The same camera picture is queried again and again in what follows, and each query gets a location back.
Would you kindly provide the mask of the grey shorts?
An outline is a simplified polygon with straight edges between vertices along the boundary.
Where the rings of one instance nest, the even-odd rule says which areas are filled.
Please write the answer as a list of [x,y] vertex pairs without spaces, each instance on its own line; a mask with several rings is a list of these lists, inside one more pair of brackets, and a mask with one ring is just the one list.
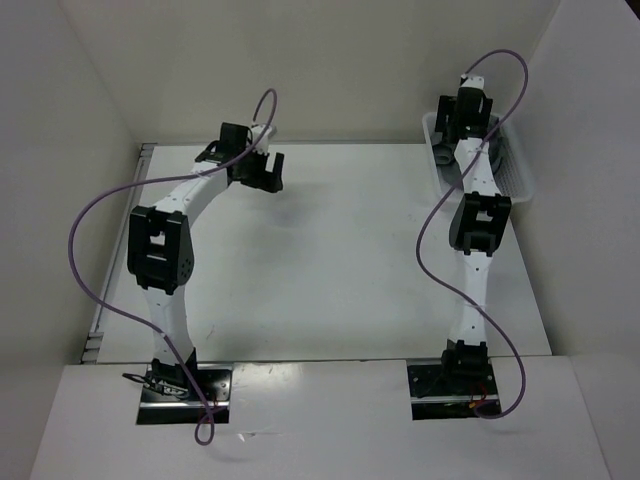
[[[502,163],[502,145],[503,136],[501,133],[493,136],[489,141],[489,160],[493,174],[498,172]],[[439,169],[443,180],[447,184],[452,185],[461,174],[458,163],[454,157],[454,146],[440,142],[432,148],[432,151],[436,167]]]

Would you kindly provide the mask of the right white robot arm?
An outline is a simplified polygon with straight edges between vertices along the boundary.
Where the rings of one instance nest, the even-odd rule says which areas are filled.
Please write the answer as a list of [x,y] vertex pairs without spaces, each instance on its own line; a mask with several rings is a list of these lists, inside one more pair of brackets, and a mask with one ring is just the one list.
[[511,200],[501,194],[490,160],[493,100],[484,93],[484,81],[465,76],[457,94],[440,98],[435,131],[442,142],[434,148],[438,158],[448,149],[458,165],[461,199],[449,228],[449,244],[462,261],[464,294],[461,318],[454,322],[438,370],[440,385],[460,393],[489,375],[484,318],[488,273],[501,244]]

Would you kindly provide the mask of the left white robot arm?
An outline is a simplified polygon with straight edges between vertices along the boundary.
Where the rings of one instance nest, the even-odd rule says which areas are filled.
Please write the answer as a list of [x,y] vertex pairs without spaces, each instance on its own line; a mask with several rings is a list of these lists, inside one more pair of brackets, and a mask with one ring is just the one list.
[[144,382],[162,395],[185,400],[200,385],[196,348],[187,325],[185,286],[195,269],[191,227],[231,184],[277,193],[284,155],[269,170],[267,124],[224,123],[220,137],[197,157],[186,178],[151,206],[129,216],[127,268],[142,288],[153,326],[154,354]]

